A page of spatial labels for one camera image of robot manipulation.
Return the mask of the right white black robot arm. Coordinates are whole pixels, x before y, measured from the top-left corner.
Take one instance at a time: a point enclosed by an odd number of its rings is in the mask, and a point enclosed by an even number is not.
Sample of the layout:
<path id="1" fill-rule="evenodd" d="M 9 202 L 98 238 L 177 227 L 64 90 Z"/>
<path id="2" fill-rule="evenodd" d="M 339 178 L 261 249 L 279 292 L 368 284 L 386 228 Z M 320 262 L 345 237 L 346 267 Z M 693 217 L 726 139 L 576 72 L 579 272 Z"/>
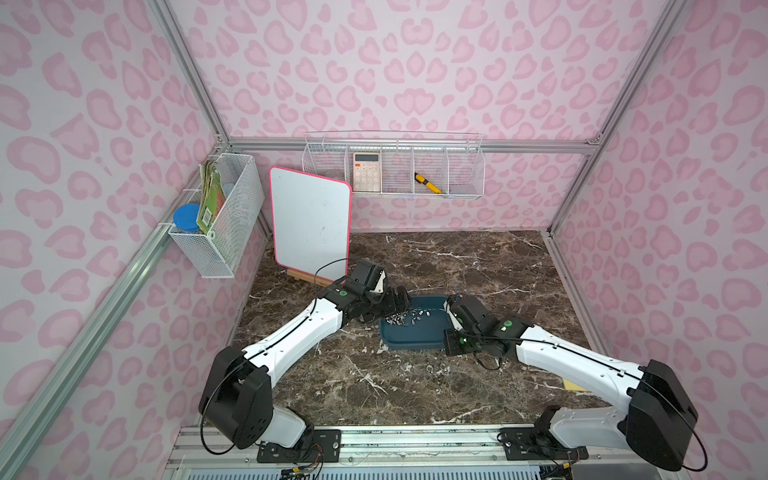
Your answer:
<path id="1" fill-rule="evenodd" d="M 563 447 L 626 449 L 659 469 L 684 469 L 688 448 L 698 438 L 698 412 L 670 366 L 618 360 L 520 317 L 500 319 L 474 296 L 451 295 L 444 309 L 451 321 L 444 333 L 447 355 L 483 352 L 514 360 L 571 381 L 606 402 L 604 408 L 558 407 L 544 415 L 546 433 Z"/>

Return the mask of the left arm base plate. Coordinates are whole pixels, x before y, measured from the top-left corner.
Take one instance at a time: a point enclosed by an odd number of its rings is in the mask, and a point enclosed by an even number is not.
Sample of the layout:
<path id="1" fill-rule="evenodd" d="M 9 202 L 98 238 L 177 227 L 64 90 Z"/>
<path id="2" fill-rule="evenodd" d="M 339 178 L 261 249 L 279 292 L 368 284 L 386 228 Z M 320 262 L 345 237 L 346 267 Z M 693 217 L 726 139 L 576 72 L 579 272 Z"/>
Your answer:
<path id="1" fill-rule="evenodd" d="M 342 445 L 342 431 L 339 429 L 313 429 L 305 433 L 292 447 L 267 442 L 259 447 L 257 462 L 260 464 L 337 463 Z"/>

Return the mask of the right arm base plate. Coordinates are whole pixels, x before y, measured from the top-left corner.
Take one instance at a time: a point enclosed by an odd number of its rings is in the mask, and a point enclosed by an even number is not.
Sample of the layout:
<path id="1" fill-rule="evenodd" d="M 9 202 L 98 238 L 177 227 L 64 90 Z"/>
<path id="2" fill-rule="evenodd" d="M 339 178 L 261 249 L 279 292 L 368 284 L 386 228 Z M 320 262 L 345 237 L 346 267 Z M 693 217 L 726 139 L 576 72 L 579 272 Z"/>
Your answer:
<path id="1" fill-rule="evenodd" d="M 502 428 L 497 441 L 503 446 L 508 461 L 578 462 L 589 458 L 586 447 L 565 447 L 549 432 L 535 427 Z"/>

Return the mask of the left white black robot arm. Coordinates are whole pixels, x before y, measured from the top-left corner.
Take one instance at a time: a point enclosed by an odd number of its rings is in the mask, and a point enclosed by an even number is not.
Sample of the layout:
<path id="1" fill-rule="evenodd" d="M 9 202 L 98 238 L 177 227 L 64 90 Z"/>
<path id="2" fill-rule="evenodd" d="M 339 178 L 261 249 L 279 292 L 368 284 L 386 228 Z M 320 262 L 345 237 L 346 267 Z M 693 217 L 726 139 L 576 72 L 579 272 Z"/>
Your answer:
<path id="1" fill-rule="evenodd" d="M 410 310 L 402 287 L 357 294 L 343 286 L 322 289 L 308 307 L 280 329 L 242 350 L 228 346 L 217 353 L 198 410 L 203 420 L 234 448 L 271 443 L 307 450 L 313 427 L 299 414 L 273 403 L 273 389 L 309 350 L 350 320 L 377 319 Z"/>

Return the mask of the teal plastic storage box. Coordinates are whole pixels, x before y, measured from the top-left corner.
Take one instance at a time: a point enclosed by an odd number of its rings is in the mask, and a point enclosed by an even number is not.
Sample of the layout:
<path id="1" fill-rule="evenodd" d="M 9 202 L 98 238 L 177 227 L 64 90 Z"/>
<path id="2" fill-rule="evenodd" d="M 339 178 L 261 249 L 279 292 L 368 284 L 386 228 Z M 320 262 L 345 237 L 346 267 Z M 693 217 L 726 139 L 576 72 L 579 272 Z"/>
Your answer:
<path id="1" fill-rule="evenodd" d="M 444 332 L 453 328 L 446 312 L 446 296 L 415 296 L 411 309 L 441 310 L 435 320 L 421 322 L 415 326 L 388 325 L 380 318 L 379 332 L 384 345 L 391 350 L 441 350 L 444 348 Z"/>

